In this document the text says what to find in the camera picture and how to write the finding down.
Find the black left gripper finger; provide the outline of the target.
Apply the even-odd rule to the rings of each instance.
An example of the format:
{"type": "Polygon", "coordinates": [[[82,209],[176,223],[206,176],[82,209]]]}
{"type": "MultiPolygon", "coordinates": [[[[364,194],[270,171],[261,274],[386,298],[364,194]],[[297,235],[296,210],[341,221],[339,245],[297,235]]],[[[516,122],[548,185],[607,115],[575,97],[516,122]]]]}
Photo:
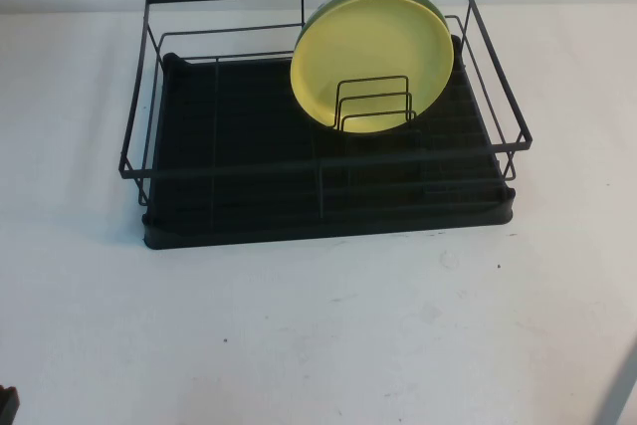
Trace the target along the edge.
{"type": "Polygon", "coordinates": [[[0,425],[12,425],[19,406],[17,389],[0,386],[0,425]]]}

